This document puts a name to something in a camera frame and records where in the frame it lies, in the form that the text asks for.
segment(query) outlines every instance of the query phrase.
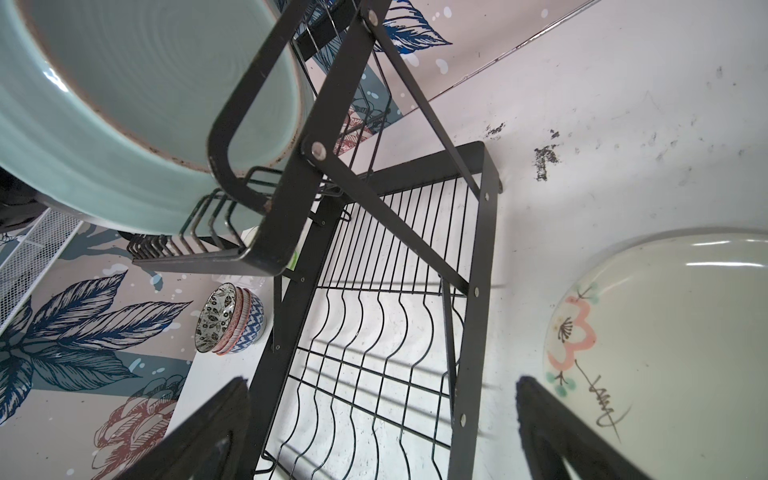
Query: blue patterned bowl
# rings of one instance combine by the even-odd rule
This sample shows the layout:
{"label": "blue patterned bowl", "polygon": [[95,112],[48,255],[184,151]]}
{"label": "blue patterned bowl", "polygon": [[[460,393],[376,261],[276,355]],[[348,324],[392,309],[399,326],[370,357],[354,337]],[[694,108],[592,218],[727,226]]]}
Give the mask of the blue patterned bowl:
{"label": "blue patterned bowl", "polygon": [[243,331],[243,335],[237,340],[235,346],[227,353],[240,352],[248,348],[253,342],[261,338],[264,331],[264,305],[254,293],[251,293],[250,313],[248,314],[248,324]]}

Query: screw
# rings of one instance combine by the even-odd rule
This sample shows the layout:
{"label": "screw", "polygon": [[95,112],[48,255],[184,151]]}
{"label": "screw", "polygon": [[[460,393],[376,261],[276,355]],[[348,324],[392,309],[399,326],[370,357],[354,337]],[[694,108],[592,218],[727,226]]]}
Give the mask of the screw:
{"label": "screw", "polygon": [[320,142],[316,141],[312,144],[312,156],[318,161],[326,159],[326,148]]}
{"label": "screw", "polygon": [[371,25],[374,27],[379,26],[379,17],[376,16],[376,12],[373,10],[368,10],[368,21],[371,22]]}

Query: stack of bowls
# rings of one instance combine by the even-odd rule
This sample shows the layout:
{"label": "stack of bowls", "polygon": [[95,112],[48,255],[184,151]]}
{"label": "stack of bowls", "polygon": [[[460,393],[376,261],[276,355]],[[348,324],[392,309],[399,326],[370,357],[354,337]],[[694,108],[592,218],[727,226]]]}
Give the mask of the stack of bowls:
{"label": "stack of bowls", "polygon": [[263,332],[264,307],[247,288],[223,283],[208,297],[197,320],[198,352],[226,355],[245,350]]}

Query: light blue spot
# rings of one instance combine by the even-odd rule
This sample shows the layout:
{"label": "light blue spot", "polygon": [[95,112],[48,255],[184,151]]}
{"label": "light blue spot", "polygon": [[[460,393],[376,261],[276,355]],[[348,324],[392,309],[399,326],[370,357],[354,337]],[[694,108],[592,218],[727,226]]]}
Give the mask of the light blue spot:
{"label": "light blue spot", "polygon": [[128,367],[128,371],[133,373],[134,369],[138,366],[139,363],[141,363],[141,358],[135,359],[131,366]]}

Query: black and white floral bowl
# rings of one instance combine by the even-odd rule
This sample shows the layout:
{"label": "black and white floral bowl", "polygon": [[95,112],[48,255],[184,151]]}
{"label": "black and white floral bowl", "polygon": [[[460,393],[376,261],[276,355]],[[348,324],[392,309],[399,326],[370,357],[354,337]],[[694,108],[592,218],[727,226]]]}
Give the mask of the black and white floral bowl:
{"label": "black and white floral bowl", "polygon": [[194,345],[198,352],[211,351],[230,325],[235,310],[235,296],[235,286],[222,283],[208,297],[194,331]]}

